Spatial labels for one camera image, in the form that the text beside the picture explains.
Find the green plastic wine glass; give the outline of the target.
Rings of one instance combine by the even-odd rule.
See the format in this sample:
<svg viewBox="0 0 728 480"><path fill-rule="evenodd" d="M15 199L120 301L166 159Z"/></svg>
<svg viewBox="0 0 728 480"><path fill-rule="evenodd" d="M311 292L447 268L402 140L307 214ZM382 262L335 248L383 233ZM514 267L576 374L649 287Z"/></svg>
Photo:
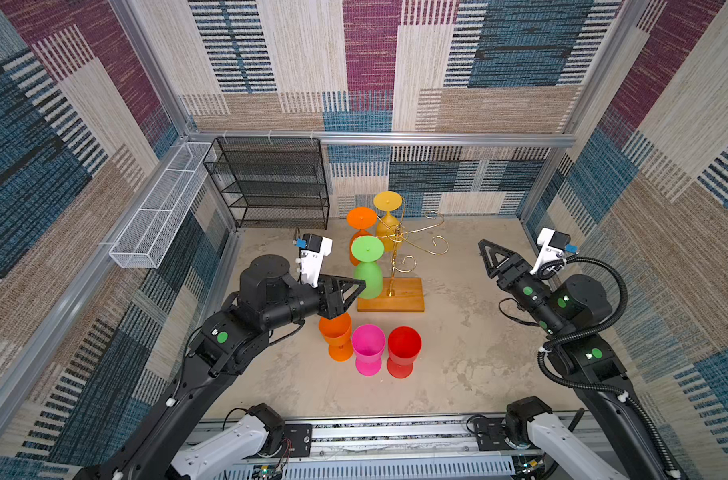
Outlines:
<svg viewBox="0 0 728 480"><path fill-rule="evenodd" d="M378 297L383 291L383 272L378 264L385 253L383 242L375 236L358 237L352 244L351 253L359 261L354 278L366 282L359 298L371 300Z"/></svg>

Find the orange front wine glass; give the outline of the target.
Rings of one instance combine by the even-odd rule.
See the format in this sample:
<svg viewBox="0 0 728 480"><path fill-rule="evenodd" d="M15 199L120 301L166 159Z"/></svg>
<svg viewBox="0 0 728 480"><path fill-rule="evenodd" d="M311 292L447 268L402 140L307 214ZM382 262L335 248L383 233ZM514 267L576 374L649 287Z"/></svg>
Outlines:
<svg viewBox="0 0 728 480"><path fill-rule="evenodd" d="M352 318L349 313L344 313L334 319L322 317L319 322L319 331L328 344L328 354L333 360L345 362L353 356Z"/></svg>

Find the orange wine glass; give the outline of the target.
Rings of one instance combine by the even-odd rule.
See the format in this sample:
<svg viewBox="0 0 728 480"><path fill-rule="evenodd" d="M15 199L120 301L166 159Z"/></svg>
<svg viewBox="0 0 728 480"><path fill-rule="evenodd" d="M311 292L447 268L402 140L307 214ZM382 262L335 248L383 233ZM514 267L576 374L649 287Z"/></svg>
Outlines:
<svg viewBox="0 0 728 480"><path fill-rule="evenodd" d="M352 318L349 313L344 313L334 319L322 317L319 322L319 331L328 344L328 354L333 360L345 362L353 356Z"/></svg>
<svg viewBox="0 0 728 480"><path fill-rule="evenodd" d="M348 225L356 229L349 242L349 260L354 266L358 266L360 261L353 255L353 243L363 236L371 236L371 229L377 222L379 217L377 213L368 207L357 207L352 209L346 218Z"/></svg>

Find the pink plastic wine glass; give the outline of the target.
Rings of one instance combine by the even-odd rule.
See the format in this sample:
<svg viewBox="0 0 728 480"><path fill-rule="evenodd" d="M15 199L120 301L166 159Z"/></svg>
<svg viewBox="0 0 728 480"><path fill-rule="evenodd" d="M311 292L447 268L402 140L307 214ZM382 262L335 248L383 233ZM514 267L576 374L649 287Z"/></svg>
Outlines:
<svg viewBox="0 0 728 480"><path fill-rule="evenodd" d="M382 356L386 347L383 330L373 324L358 327L352 336L355 367L364 376L374 376L382 368Z"/></svg>

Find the yellow plastic wine glass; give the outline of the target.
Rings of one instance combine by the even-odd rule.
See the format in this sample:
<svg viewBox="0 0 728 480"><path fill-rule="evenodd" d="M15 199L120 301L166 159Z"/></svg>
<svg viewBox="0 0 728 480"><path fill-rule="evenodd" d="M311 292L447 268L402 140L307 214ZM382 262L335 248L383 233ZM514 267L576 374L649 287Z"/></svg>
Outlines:
<svg viewBox="0 0 728 480"><path fill-rule="evenodd" d="M395 248L397 229L401 226L401 221L393 215L393 212L402 206L403 198L396 192L385 191L374 197L373 204L377 210L384 213L376 224L376 236L383 242L385 251L392 252Z"/></svg>

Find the orange back wine glass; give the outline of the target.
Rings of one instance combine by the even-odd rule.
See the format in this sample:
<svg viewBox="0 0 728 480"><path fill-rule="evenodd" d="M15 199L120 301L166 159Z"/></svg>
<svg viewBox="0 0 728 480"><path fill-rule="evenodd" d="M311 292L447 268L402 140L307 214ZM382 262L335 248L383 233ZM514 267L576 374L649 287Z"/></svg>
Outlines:
<svg viewBox="0 0 728 480"><path fill-rule="evenodd" d="M363 236L371 236L371 229L377 222L379 217L377 213L368 207L357 207L352 209L346 218L348 225L356 229L349 242L349 260L354 266L358 266L360 261L353 255L353 243Z"/></svg>

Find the red plastic wine glass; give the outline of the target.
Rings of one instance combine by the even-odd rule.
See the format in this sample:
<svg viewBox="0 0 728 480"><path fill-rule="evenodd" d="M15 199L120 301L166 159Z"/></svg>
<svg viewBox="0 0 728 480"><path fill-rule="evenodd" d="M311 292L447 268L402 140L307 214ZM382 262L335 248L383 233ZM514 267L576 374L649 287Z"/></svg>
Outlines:
<svg viewBox="0 0 728 480"><path fill-rule="evenodd" d="M394 329L387 340L387 369L390 375L397 379L409 377L422 347L422 337L414 328L401 326Z"/></svg>

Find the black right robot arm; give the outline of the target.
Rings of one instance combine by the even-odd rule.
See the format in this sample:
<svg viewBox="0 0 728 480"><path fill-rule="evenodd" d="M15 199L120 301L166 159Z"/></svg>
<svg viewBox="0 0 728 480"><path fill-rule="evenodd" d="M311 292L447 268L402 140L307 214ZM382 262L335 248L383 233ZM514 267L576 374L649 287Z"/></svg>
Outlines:
<svg viewBox="0 0 728 480"><path fill-rule="evenodd" d="M537 363L546 378L575 392L624 470L618 472L569 431L541 399L508 405L506 440L536 447L574 479L684 479L686 473L642 406L622 362L601 334L628 304L621 274L582 256L568 234L545 228L535 263L489 240L478 246L485 270L541 328Z"/></svg>

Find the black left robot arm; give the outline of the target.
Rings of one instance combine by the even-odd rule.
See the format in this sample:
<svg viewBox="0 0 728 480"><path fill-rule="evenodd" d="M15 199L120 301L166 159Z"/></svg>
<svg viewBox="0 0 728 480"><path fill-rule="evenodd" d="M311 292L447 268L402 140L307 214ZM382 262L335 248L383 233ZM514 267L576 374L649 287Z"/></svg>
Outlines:
<svg viewBox="0 0 728 480"><path fill-rule="evenodd" d="M274 344L273 331L306 318L336 318L364 292L355 278L322 274L316 284L297 281L279 255L255 258L240 289L210 316L189 343L166 393L129 440L105 462L82 468L79 479L162 479L174 456L211 405L250 363Z"/></svg>

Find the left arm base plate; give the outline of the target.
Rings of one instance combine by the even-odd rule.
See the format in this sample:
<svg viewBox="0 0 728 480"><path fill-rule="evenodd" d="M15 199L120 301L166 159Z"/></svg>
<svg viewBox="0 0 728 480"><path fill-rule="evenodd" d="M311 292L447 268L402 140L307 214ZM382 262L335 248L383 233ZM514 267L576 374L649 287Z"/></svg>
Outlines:
<svg viewBox="0 0 728 480"><path fill-rule="evenodd" d="M280 450L275 458L307 458L311 455L313 425L311 423L288 423L284 426Z"/></svg>

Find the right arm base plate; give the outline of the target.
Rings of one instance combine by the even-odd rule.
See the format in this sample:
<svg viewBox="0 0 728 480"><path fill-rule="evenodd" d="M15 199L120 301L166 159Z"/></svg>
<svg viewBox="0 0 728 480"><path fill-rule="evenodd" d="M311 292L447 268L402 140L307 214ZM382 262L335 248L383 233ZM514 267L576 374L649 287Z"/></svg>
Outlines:
<svg viewBox="0 0 728 480"><path fill-rule="evenodd" d="M475 437L480 451L530 450L527 422L517 416L492 417L475 414L466 419L466 430Z"/></svg>

